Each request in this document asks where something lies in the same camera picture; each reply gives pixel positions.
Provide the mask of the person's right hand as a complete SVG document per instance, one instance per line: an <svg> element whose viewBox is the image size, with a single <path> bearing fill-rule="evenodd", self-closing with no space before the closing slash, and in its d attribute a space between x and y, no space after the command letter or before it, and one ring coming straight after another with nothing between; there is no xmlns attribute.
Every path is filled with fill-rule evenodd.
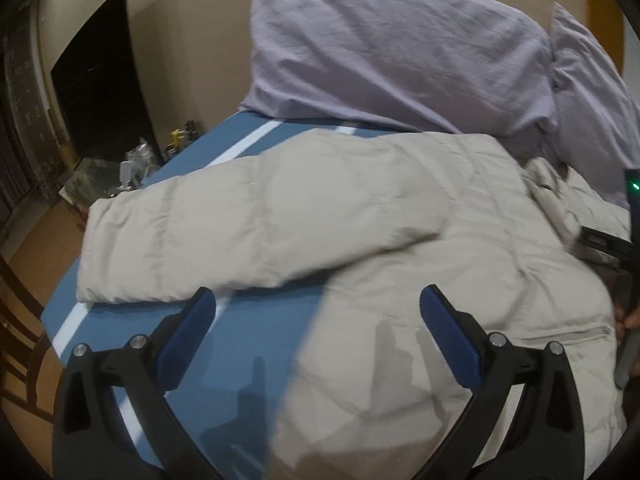
<svg viewBox="0 0 640 480"><path fill-rule="evenodd" d="M634 308L632 311L626 311L619 302L616 302L614 312L617 344L621 344L626 333L630 330L636 330L640 326L640 309Z"/></svg>

